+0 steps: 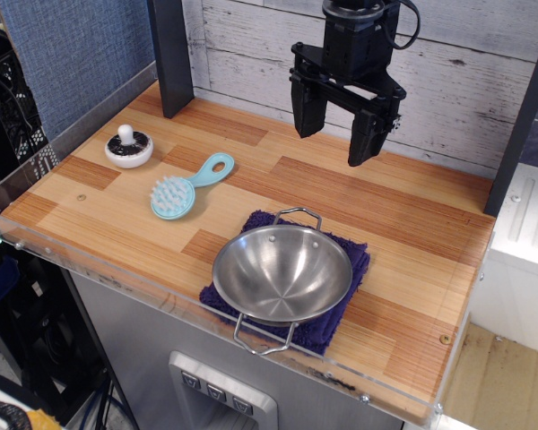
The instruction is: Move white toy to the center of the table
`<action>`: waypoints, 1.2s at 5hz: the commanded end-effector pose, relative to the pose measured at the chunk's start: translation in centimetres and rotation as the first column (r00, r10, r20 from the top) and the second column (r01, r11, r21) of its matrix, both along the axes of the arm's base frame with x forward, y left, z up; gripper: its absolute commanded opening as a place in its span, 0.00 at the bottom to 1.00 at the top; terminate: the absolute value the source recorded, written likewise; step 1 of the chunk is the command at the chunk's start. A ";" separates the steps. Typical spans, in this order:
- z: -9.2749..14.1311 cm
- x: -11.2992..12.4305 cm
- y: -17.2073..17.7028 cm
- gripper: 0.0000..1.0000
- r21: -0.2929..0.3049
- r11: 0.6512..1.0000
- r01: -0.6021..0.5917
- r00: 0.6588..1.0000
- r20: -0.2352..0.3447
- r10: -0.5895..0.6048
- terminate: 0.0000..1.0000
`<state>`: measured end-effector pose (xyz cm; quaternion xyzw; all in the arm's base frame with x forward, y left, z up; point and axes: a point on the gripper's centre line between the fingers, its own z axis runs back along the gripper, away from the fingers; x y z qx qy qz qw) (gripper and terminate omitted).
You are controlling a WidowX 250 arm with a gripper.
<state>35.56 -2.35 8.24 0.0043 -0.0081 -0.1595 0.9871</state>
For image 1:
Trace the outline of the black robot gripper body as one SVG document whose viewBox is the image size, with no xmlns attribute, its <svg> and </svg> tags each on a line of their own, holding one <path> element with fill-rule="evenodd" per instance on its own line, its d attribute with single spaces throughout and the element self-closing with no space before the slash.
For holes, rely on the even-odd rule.
<svg viewBox="0 0 538 430">
<path fill-rule="evenodd" d="M 406 92 L 387 72 L 395 43 L 400 7 L 405 1 L 324 1 L 322 47 L 298 42 L 290 81 L 298 75 L 320 87 L 327 104 L 354 115 L 365 109 L 386 120 L 391 132 L 400 120 Z"/>
</svg>

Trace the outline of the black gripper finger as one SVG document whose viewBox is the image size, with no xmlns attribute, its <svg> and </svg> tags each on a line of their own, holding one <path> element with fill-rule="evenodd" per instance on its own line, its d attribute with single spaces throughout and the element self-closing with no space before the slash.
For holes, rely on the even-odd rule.
<svg viewBox="0 0 538 430">
<path fill-rule="evenodd" d="M 327 100 L 321 95 L 318 85 L 293 75 L 291 102 L 294 125 L 300 138 L 307 138 L 323 129 Z"/>
<path fill-rule="evenodd" d="M 365 109 L 358 111 L 352 122 L 348 163 L 357 167 L 379 154 L 387 135 L 386 120 Z"/>
</svg>

